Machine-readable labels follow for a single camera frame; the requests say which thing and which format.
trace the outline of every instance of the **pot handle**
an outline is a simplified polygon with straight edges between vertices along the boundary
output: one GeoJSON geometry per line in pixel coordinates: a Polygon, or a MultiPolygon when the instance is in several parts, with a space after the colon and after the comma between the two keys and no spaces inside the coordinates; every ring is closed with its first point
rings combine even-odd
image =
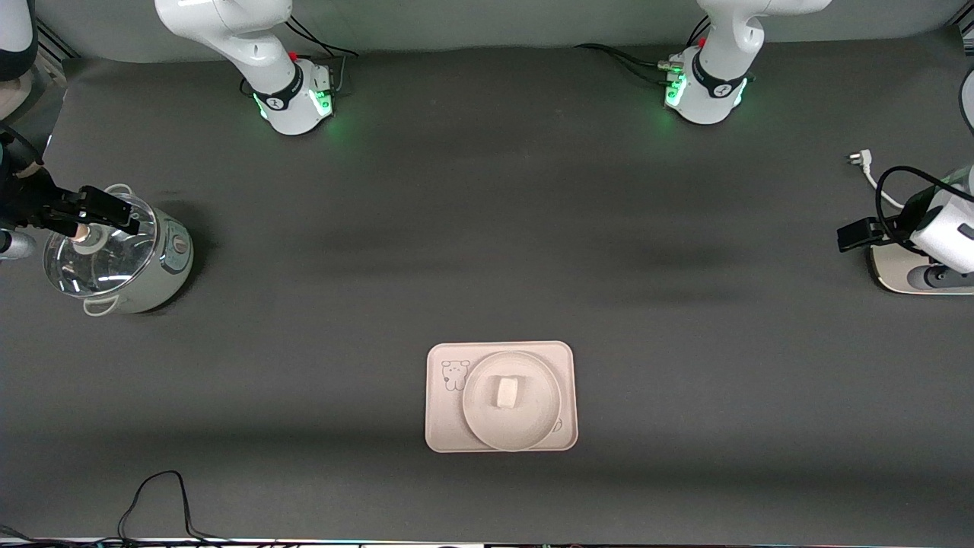
{"type": "Polygon", "coordinates": [[[105,192],[108,194],[111,194],[112,192],[121,192],[122,194],[130,194],[131,196],[135,195],[135,193],[131,191],[131,187],[123,182],[119,182],[105,188],[105,192]]]}
{"type": "Polygon", "coordinates": [[[104,316],[105,314],[111,314],[112,311],[118,308],[119,304],[121,303],[122,298],[115,294],[105,298],[86,298],[82,304],[82,307],[85,309],[85,314],[88,314],[93,318],[97,318],[99,316],[104,316]],[[103,310],[98,310],[97,308],[92,310],[92,306],[98,307],[105,304],[108,306],[103,310]]]}

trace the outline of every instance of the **table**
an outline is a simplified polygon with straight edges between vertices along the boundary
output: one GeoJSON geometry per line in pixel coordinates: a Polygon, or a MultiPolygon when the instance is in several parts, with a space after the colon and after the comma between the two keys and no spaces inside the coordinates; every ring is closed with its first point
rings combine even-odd
{"type": "MultiPolygon", "coordinates": [[[[598,52],[370,55],[283,137],[228,62],[71,66],[56,180],[129,183],[197,271],[96,320],[39,255],[0,267],[0,521],[108,534],[176,468],[235,537],[971,545],[974,303],[835,243],[872,208],[844,155],[970,161],[955,30],[754,70],[695,127],[598,52]],[[428,350],[532,339],[575,350],[576,447],[429,450],[428,350]]],[[[131,534],[180,534],[174,482],[140,504],[131,534]]]]}

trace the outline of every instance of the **gray wall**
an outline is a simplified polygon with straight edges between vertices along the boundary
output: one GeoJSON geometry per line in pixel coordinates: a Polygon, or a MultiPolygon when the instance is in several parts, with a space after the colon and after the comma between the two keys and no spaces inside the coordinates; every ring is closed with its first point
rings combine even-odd
{"type": "MultiPolygon", "coordinates": [[[[693,0],[295,0],[318,38],[361,51],[478,46],[661,44],[686,40],[693,0]]],[[[820,14],[766,20],[773,41],[907,36],[944,24],[964,0],[835,0],[820,14]]],[[[152,0],[37,0],[41,19],[87,57],[136,62],[216,59],[167,32],[152,0]]],[[[309,52],[283,26],[285,46],[309,52]]]]}

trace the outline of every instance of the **white pot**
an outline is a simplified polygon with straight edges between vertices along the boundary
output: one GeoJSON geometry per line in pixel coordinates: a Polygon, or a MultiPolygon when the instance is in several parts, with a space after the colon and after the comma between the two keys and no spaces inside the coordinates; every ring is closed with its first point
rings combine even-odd
{"type": "Polygon", "coordinates": [[[182,223],[136,198],[127,185],[115,184],[105,192],[132,204],[139,234],[100,225],[92,225],[92,233],[81,242],[53,234],[45,270],[55,287],[83,300],[89,316],[151,310],[186,281],[193,266],[193,241],[182,223]]]}

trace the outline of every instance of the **round plate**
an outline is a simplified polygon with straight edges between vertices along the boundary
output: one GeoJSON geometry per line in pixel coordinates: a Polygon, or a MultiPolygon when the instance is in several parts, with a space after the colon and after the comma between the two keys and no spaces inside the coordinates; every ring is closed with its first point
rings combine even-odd
{"type": "Polygon", "coordinates": [[[561,389],[545,362],[525,352],[498,352],[480,361],[467,378],[464,418],[473,435],[496,450],[528,450],[558,421],[561,389]],[[517,380],[513,409],[497,407],[501,379],[517,380]]]}

